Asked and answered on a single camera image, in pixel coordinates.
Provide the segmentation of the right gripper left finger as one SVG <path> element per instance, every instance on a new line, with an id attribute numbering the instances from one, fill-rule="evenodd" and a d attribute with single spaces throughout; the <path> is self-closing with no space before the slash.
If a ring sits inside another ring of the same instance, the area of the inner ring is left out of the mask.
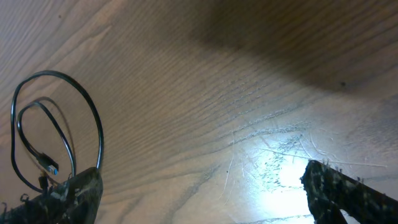
<path id="1" fill-rule="evenodd" d="M 18 207 L 1 213 L 1 223 L 94 224 L 103 194 L 100 171 L 90 167 L 56 186 L 47 187 L 34 198 L 20 196 Z"/>

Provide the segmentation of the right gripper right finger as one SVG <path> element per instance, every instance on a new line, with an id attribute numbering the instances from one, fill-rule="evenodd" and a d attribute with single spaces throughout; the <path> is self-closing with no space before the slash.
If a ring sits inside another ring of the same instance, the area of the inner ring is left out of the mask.
<path id="1" fill-rule="evenodd" d="M 346 223 L 345 211 L 361 224 L 397 223 L 397 201 L 328 164 L 309 160 L 300 178 L 315 223 Z"/>

